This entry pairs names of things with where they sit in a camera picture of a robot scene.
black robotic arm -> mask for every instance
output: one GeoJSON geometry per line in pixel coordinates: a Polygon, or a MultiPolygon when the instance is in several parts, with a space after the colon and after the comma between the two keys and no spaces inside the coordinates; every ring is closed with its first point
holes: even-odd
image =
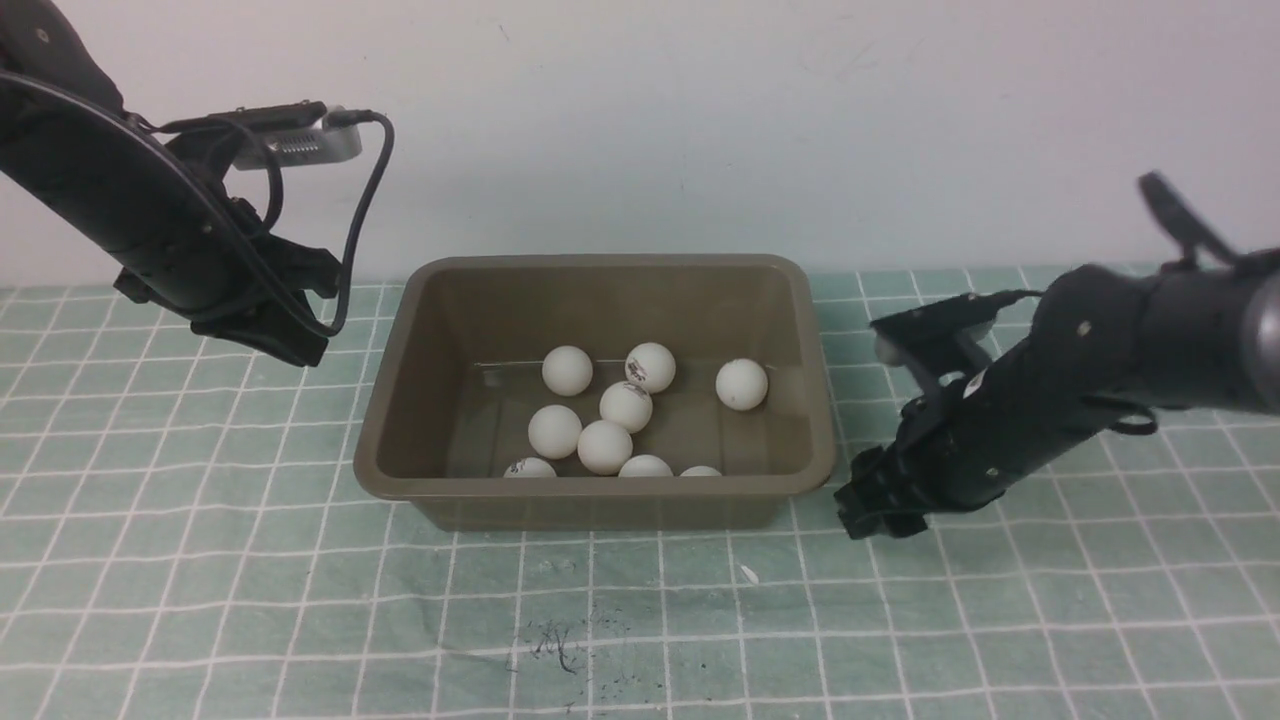
{"type": "Polygon", "coordinates": [[[116,290],[191,322],[197,334],[316,365],[346,320],[356,241],[394,142],[390,122],[323,102],[237,110],[156,128],[125,111],[49,0],[0,0],[0,172],[123,266],[116,290]],[[360,152],[357,123],[385,131],[343,260],[273,234],[282,165],[360,152]],[[161,145],[155,135],[175,135],[161,145]],[[265,218],[229,197],[232,165],[264,168],[265,218]],[[305,291],[338,297],[320,323],[305,291]]]}
{"type": "Polygon", "coordinates": [[[1157,173],[1139,188],[1181,259],[1143,278],[1062,274],[998,359],[974,329],[1041,293],[961,295],[872,323],[879,357],[923,393],[836,492],[850,537],[908,537],[928,514],[978,510],[1103,430],[1155,433],[1153,407],[1280,410],[1280,252],[1238,255],[1157,173]],[[1199,250],[1224,266],[1202,268],[1199,250]]]}

ping pong ball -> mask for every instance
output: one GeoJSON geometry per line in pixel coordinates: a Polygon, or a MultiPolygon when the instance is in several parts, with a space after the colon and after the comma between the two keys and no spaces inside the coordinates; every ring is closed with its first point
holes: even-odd
{"type": "Polygon", "coordinates": [[[596,475],[612,475],[631,457],[631,433],[617,423],[596,420],[577,438],[577,459],[596,475]]]}
{"type": "Polygon", "coordinates": [[[657,455],[636,455],[622,464],[620,478],[669,478],[671,465],[657,455]]]}
{"type": "Polygon", "coordinates": [[[628,380],[655,395],[676,379],[676,357],[657,342],[643,342],[627,355],[623,369],[628,380]]]}
{"type": "Polygon", "coordinates": [[[731,360],[716,374],[716,395],[733,410],[746,411],[769,392],[769,375],[755,360],[731,360]]]}
{"type": "Polygon", "coordinates": [[[600,419],[617,423],[628,433],[643,430],[652,416],[653,398],[632,382],[613,383],[600,396],[600,419]]]}
{"type": "Polygon", "coordinates": [[[543,360],[543,382],[561,397],[572,397],[591,384],[591,359],[572,345],[562,345],[543,360]]]}
{"type": "Polygon", "coordinates": [[[681,478],[699,478],[699,477],[712,477],[719,475],[719,470],[709,465],[694,465],[692,468],[685,470],[680,474],[681,478]]]}
{"type": "Polygon", "coordinates": [[[556,468],[541,457],[522,457],[507,466],[503,478],[554,478],[556,468]]]}
{"type": "Polygon", "coordinates": [[[563,405],[548,405],[529,420],[529,445],[538,455],[552,460],[573,455],[581,433],[582,420],[563,405]]]}

wire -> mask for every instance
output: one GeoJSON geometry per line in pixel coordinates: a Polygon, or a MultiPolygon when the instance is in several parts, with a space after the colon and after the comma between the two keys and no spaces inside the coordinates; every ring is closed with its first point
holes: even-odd
{"type": "MultiPolygon", "coordinates": [[[[266,141],[262,140],[256,132],[248,129],[241,123],[232,120],[229,118],[201,118],[201,122],[215,123],[220,126],[227,126],[236,132],[244,136],[257,154],[262,156],[262,161],[266,164],[266,184],[268,184],[268,201],[266,201],[266,215],[262,217],[262,227],[260,227],[251,236],[251,240],[256,240],[269,232],[275,227],[276,220],[280,219],[280,211],[284,210],[284,176],[280,172],[280,159],[276,158],[275,152],[266,146],[266,141]]],[[[165,123],[163,126],[147,128],[142,126],[147,132],[160,132],[165,135],[173,133],[173,126],[178,123],[165,123]]]]}
{"type": "Polygon", "coordinates": [[[124,118],[125,118],[127,120],[131,120],[131,122],[133,122],[133,123],[137,123],[137,126],[138,126],[140,128],[142,128],[142,129],[145,129],[145,131],[147,131],[147,132],[160,132],[160,128],[157,128],[157,127],[155,127],[154,124],[151,124],[151,120],[148,120],[148,119],[143,118],[142,115],[140,115],[140,114],[137,114],[137,113],[125,113],[125,114],[124,114],[124,118]]]}
{"type": "Polygon", "coordinates": [[[266,288],[271,299],[279,302],[289,316],[292,316],[308,332],[321,337],[334,337],[342,332],[342,328],[347,323],[347,307],[351,302],[351,275],[355,265],[356,243],[360,238],[360,231],[365,223],[365,214],[369,211],[369,205],[372,202],[374,192],[376,192],[378,186],[381,182],[383,173],[387,170],[387,164],[390,161],[392,147],[396,142],[394,128],[385,115],[369,110],[361,110],[348,111],[344,117],[344,122],[347,124],[376,122],[383,126],[387,135],[383,142],[381,152],[378,156],[378,161],[374,164],[374,170],[370,173],[369,181],[365,184],[365,191],[360,197],[360,202],[356,205],[356,214],[351,220],[351,228],[347,232],[347,245],[343,250],[342,266],[339,270],[338,309],[334,313],[334,319],[326,325],[311,314],[310,307],[293,297],[289,288],[280,282],[280,278],[275,274],[275,272],[273,272],[271,268],[268,266],[266,261],[262,260],[261,255],[257,254],[251,238],[236,225],[236,222],[229,217],[227,209],[211,197],[209,190],[197,182],[187,168],[184,168],[177,158],[169,154],[164,146],[151,140],[150,136],[140,133],[136,128],[131,127],[128,123],[97,104],[77,97],[60,87],[9,70],[0,70],[0,82],[35,91],[64,105],[69,105],[86,113],[95,122],[123,132],[127,137],[132,138],[138,143],[138,146],[173,172],[178,182],[195,195],[200,204],[204,205],[205,210],[209,211],[209,223],[215,225],[215,229],[221,231],[221,233],[229,238],[232,249],[248,266],[250,274],[266,288]]]}
{"type": "Polygon", "coordinates": [[[356,268],[356,245],[360,242],[360,231],[365,227],[365,215],[369,214],[374,193],[378,192],[378,186],[383,182],[383,174],[387,173],[387,164],[392,160],[392,150],[396,147],[396,127],[392,126],[387,115],[374,113],[372,110],[339,110],[330,113],[329,119],[335,126],[365,122],[383,126],[383,149],[378,152],[378,160],[374,163],[374,169],[369,173],[365,191],[360,195],[360,201],[356,202],[356,211],[351,217],[351,227],[347,228],[347,242],[342,249],[342,274],[338,277],[338,287],[343,290],[338,293],[338,309],[334,311],[333,320],[333,324],[340,329],[342,324],[347,322],[347,306],[351,304],[351,275],[356,268]]]}

brown plastic tub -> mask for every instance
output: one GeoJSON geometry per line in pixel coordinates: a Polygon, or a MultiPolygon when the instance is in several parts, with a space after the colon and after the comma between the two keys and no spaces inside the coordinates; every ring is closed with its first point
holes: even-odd
{"type": "Polygon", "coordinates": [[[829,395],[809,284],[768,255],[454,258],[408,281],[356,447],[371,495],[416,505],[447,530],[716,529],[768,524],[787,497],[822,486],[836,459],[829,395]],[[557,478],[502,477],[534,455],[527,425],[550,404],[584,425],[623,379],[640,342],[676,357],[635,452],[678,475],[591,475],[576,456],[557,478]],[[577,397],[553,395],[541,359],[575,345],[595,361],[577,397]],[[751,357],[769,395],[749,413],[723,406],[716,373],[751,357]]]}

